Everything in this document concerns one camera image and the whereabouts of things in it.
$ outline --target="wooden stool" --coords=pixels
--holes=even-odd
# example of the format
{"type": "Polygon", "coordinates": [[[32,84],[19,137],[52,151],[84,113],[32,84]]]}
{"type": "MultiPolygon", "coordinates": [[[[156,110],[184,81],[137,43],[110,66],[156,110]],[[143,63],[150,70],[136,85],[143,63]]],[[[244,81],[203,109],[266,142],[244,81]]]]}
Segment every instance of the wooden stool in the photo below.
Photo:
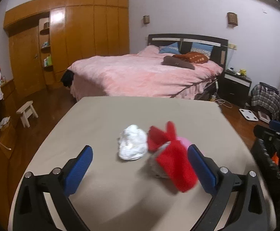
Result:
{"type": "Polygon", "coordinates": [[[36,118],[38,117],[35,109],[33,108],[32,103],[33,103],[33,101],[28,101],[20,109],[18,109],[16,111],[16,113],[18,115],[22,114],[22,116],[20,118],[22,120],[22,125],[24,127],[26,127],[26,126],[30,127],[30,123],[28,121],[28,118],[29,118],[30,115],[34,115],[36,118]]]}

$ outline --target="black headboard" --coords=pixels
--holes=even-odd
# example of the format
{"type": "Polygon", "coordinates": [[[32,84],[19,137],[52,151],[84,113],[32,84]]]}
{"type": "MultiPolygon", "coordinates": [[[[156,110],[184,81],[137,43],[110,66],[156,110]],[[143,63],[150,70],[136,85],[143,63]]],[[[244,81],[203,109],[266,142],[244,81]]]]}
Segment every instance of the black headboard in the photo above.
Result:
{"type": "Polygon", "coordinates": [[[148,36],[148,45],[167,46],[178,42],[180,53],[190,52],[193,42],[213,45],[210,60],[225,69],[226,57],[228,54],[228,40],[211,36],[200,36],[190,34],[154,34],[148,36]]]}

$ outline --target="beige tabletop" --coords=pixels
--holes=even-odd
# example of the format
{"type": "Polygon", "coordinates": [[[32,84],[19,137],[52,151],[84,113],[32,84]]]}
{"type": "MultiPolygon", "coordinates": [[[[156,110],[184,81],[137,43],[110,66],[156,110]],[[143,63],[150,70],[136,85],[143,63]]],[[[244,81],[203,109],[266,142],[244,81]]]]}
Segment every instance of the beige tabletop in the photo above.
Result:
{"type": "MultiPolygon", "coordinates": [[[[188,138],[218,166],[246,174],[258,171],[252,155],[214,102],[144,97],[86,97],[61,119],[42,143],[27,171],[48,174],[77,157],[85,145],[93,148],[93,162],[70,201],[92,231],[186,231],[209,203],[200,183],[186,193],[177,192],[171,181],[150,175],[146,161],[122,161],[117,138],[124,128],[136,124],[144,131],[155,125],[165,129],[173,121],[178,136],[188,138]]],[[[261,181],[271,229],[276,225],[272,201],[261,181]]],[[[9,230],[18,189],[12,203],[9,230]]],[[[46,194],[56,226],[65,230],[46,194]]],[[[217,229],[230,213],[232,194],[217,229]]]]}

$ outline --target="metal screw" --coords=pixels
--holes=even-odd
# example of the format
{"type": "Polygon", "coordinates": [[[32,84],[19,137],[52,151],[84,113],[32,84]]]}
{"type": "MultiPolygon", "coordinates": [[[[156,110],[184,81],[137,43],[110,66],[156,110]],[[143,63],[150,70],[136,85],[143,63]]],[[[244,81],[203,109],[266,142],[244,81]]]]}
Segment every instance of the metal screw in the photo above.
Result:
{"type": "Polygon", "coordinates": [[[56,167],[56,168],[53,169],[52,173],[55,174],[55,175],[58,175],[58,174],[61,173],[61,169],[59,167],[56,167]]]}
{"type": "Polygon", "coordinates": [[[255,177],[256,176],[256,173],[254,171],[250,171],[249,174],[252,176],[252,177],[255,177]]]}
{"type": "Polygon", "coordinates": [[[226,167],[221,167],[220,171],[224,174],[226,174],[228,172],[228,169],[226,167]]]}
{"type": "Polygon", "coordinates": [[[26,173],[25,173],[25,178],[30,178],[30,177],[31,177],[31,175],[32,175],[32,173],[31,173],[31,172],[26,172],[26,173]]]}

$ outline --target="electrical outlet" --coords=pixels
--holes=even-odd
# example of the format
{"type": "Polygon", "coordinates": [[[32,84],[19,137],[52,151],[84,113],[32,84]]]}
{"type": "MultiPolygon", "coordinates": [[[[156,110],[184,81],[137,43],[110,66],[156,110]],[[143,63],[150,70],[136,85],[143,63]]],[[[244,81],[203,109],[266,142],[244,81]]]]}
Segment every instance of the electrical outlet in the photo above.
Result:
{"type": "Polygon", "coordinates": [[[229,43],[229,44],[228,44],[228,48],[229,48],[229,49],[237,50],[237,45],[232,44],[232,43],[229,43]]]}

